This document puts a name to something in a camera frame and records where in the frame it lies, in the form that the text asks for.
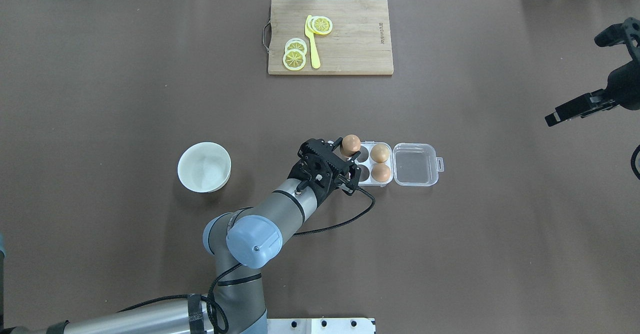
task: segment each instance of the white mounting bracket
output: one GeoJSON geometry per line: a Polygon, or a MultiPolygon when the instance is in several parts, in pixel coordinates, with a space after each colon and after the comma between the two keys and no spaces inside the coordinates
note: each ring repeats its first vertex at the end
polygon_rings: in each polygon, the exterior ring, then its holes
{"type": "Polygon", "coordinates": [[[374,318],[267,319],[269,334],[376,334],[374,318]]]}

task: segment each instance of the tabletop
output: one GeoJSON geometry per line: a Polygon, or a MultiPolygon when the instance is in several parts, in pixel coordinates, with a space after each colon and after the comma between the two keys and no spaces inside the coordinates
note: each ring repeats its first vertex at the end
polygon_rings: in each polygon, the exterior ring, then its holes
{"type": "MultiPolygon", "coordinates": [[[[628,62],[594,36],[639,0],[388,0],[393,76],[274,77],[270,0],[0,0],[5,322],[32,329],[202,292],[202,230],[274,190],[309,138],[427,143],[428,188],[293,238],[263,268],[270,317],[368,316],[378,332],[640,327],[637,112],[544,116],[628,62]],[[215,193],[178,181],[226,147],[215,193]]],[[[368,205],[334,193],[304,225],[368,205]]]]}

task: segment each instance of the egg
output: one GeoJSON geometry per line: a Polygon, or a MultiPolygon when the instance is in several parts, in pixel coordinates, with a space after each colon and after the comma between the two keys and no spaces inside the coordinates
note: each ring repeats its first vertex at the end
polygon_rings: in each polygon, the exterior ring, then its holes
{"type": "Polygon", "coordinates": [[[384,183],[391,177],[391,168],[385,164],[376,164],[371,170],[371,177],[378,183],[384,183]]]}
{"type": "Polygon", "coordinates": [[[353,155],[361,147],[361,141],[358,136],[347,135],[340,144],[340,153],[346,157],[353,155]]]}
{"type": "Polygon", "coordinates": [[[391,154],[391,152],[389,151],[389,147],[387,147],[385,144],[376,144],[372,149],[371,149],[371,159],[377,163],[383,163],[386,160],[389,160],[389,154],[391,154]]]}

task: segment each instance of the wooden cutting board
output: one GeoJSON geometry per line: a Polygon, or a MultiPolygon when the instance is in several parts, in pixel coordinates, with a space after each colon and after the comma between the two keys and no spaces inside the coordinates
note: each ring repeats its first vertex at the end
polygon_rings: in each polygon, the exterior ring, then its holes
{"type": "Polygon", "coordinates": [[[271,0],[270,75],[391,75],[389,6],[387,0],[271,0]],[[307,15],[326,16],[333,22],[329,35],[315,35],[320,68],[306,65],[300,71],[282,64],[284,45],[304,39],[307,15]]]}

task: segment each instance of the yellow knife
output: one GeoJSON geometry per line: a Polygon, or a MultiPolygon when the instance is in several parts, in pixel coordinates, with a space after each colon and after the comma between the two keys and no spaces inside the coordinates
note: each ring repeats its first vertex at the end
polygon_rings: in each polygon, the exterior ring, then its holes
{"type": "Polygon", "coordinates": [[[307,24],[311,20],[311,15],[306,17],[306,21],[304,22],[304,35],[309,38],[310,45],[310,55],[311,55],[311,67],[314,69],[320,68],[320,56],[318,56],[318,49],[316,47],[316,39],[314,38],[314,33],[309,29],[307,24]]]}

